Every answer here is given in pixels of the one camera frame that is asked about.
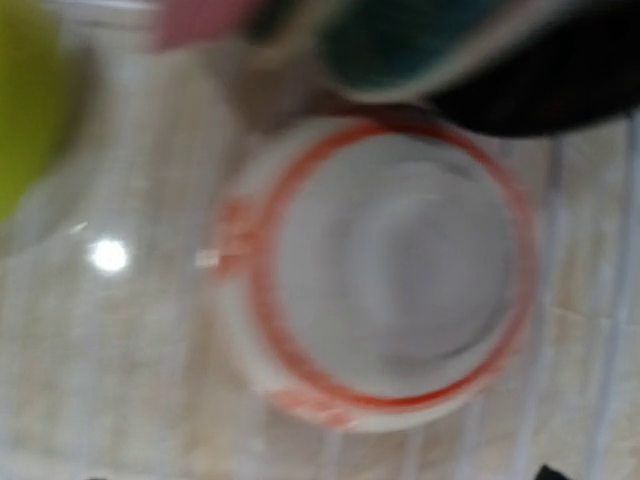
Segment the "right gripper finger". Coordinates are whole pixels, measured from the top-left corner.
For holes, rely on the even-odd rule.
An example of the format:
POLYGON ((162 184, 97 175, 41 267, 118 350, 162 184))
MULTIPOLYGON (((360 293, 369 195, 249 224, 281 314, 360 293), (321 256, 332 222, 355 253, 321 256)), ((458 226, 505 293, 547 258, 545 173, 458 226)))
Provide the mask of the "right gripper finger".
POLYGON ((571 480, 562 472, 551 468, 548 465, 542 465, 536 473, 534 480, 571 480))

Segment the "white red patterned bowl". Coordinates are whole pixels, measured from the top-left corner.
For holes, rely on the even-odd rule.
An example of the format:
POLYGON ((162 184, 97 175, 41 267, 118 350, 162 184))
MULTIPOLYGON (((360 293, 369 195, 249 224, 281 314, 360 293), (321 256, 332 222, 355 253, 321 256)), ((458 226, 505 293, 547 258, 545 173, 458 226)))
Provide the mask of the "white red patterned bowl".
POLYGON ((456 410, 509 357, 537 283, 519 182, 442 126, 315 117, 224 189, 209 291, 243 380, 360 433, 456 410))

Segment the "green bowl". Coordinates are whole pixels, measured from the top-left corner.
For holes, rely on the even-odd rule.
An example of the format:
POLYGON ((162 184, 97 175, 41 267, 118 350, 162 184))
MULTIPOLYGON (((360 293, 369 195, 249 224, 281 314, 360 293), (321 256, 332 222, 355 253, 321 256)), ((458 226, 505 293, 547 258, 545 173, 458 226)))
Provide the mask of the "green bowl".
POLYGON ((68 126, 74 67, 39 1, 1 3, 1 219, 53 163, 68 126))

